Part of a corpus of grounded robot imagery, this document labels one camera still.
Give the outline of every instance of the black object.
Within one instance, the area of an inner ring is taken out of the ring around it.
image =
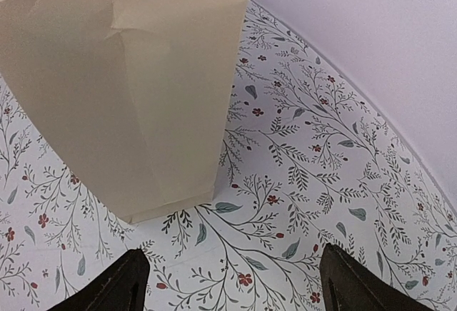
[[[143,311],[149,262],[129,250],[90,284],[49,311]]]
[[[378,279],[337,245],[325,246],[319,270],[327,311],[431,311]]]

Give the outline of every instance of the floral tablecloth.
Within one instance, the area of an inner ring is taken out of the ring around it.
[[[46,310],[129,248],[151,263],[145,310],[323,310],[326,243],[432,309],[457,304],[453,211],[368,101],[253,2],[212,204],[121,222],[0,89],[3,310]]]

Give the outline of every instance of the paper bag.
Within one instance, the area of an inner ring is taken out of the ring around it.
[[[0,0],[0,72],[121,219],[212,199],[247,0]]]

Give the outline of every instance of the wall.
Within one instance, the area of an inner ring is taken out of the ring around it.
[[[457,205],[457,0],[255,0],[373,101]]]

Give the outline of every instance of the red flower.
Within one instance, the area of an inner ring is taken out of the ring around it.
[[[245,285],[245,286],[252,284],[252,279],[251,279],[250,274],[246,274],[246,275],[240,274],[238,276],[238,280],[239,280],[240,284]]]
[[[12,227],[8,228],[8,232],[6,233],[6,239],[8,240],[8,242],[14,240],[14,230]]]
[[[317,293],[316,293],[316,292],[313,292],[313,293],[311,294],[311,301],[313,302],[313,304],[314,304],[315,302],[320,302],[320,301],[321,301],[321,293],[319,293],[319,292],[317,292]]]
[[[79,183],[79,178],[76,177],[73,173],[71,174],[71,177],[70,177],[70,181],[73,185],[76,185],[77,183]]]
[[[270,205],[273,205],[274,203],[277,203],[279,201],[279,199],[275,195],[269,195],[266,200]]]
[[[260,115],[263,115],[263,111],[260,110],[260,108],[254,108],[254,109],[252,110],[252,113],[253,113],[254,115],[256,115],[257,117],[259,117]]]
[[[41,225],[41,229],[46,227],[46,223],[48,223],[48,222],[49,222],[49,218],[46,216],[46,213],[44,213],[43,215],[40,215],[40,217],[38,219],[38,224]]]

